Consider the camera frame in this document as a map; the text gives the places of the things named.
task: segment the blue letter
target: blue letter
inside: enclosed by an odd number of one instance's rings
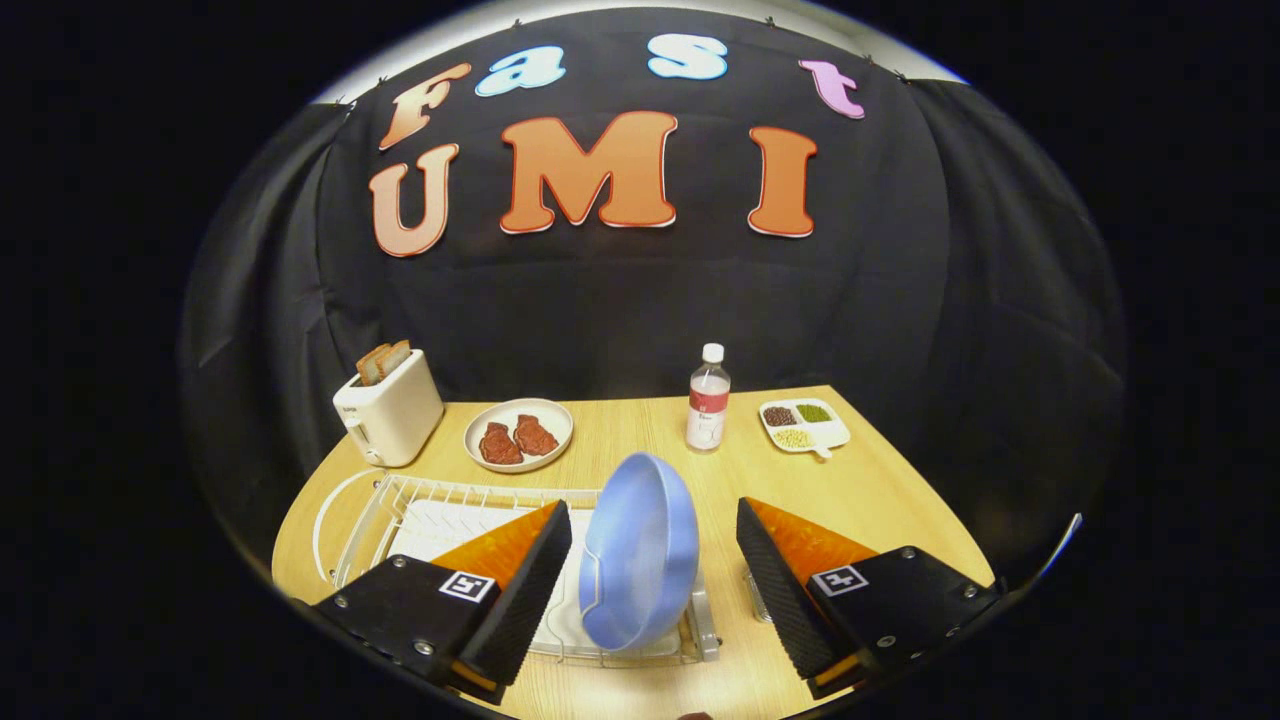
[[[550,85],[564,76],[564,68],[559,67],[564,51],[554,45],[544,45],[507,55],[489,68],[492,76],[476,85],[476,95],[480,97],[493,97],[509,92],[517,87],[541,87]]]
[[[649,41],[649,51],[658,58],[649,60],[649,69],[658,77],[716,79],[724,74],[728,47],[714,37],[698,35],[659,35]]]

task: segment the blue bowl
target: blue bowl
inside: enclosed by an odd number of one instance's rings
[[[609,652],[644,647],[689,605],[698,575],[698,518],[685,480],[636,452],[613,471],[591,514],[579,607],[591,642]]]

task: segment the steak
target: steak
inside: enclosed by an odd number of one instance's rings
[[[520,415],[516,419],[516,445],[527,455],[547,455],[559,447],[556,436],[547,432],[534,415]]]
[[[525,461],[516,443],[507,437],[507,425],[502,423],[489,423],[480,438],[480,456],[485,462],[494,465],[518,465]]]

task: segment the beans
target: beans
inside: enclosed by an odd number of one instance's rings
[[[796,410],[800,411],[805,423],[824,423],[831,419],[831,415],[817,405],[796,405]]]
[[[796,416],[786,407],[765,407],[764,421],[774,428],[778,425],[794,425],[796,424]]]
[[[795,428],[786,428],[773,433],[773,439],[777,441],[782,447],[800,448],[813,446],[813,438],[809,433],[799,430]]]

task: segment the bowl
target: bowl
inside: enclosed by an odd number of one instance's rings
[[[534,415],[538,418],[538,423],[547,429],[554,437],[559,445],[556,450],[548,452],[543,456],[526,455],[524,462],[517,462],[515,465],[498,465],[495,462],[489,462],[480,455],[480,438],[484,437],[485,429],[489,423],[502,423],[507,425],[507,432],[513,433],[516,430],[516,419],[520,415]],[[522,397],[520,400],[508,400],[486,409],[471,420],[467,425],[465,433],[462,433],[462,445],[466,447],[467,455],[471,456],[477,464],[493,470],[494,473],[527,473],[530,470],[536,470],[541,468],[564,452],[568,447],[570,439],[573,438],[573,416],[568,414],[568,410],[558,402],[552,402],[550,400],[543,400],[540,397]]]
[[[608,652],[658,641],[689,605],[698,518],[680,474],[648,452],[628,456],[596,501],[579,569],[579,607]]]

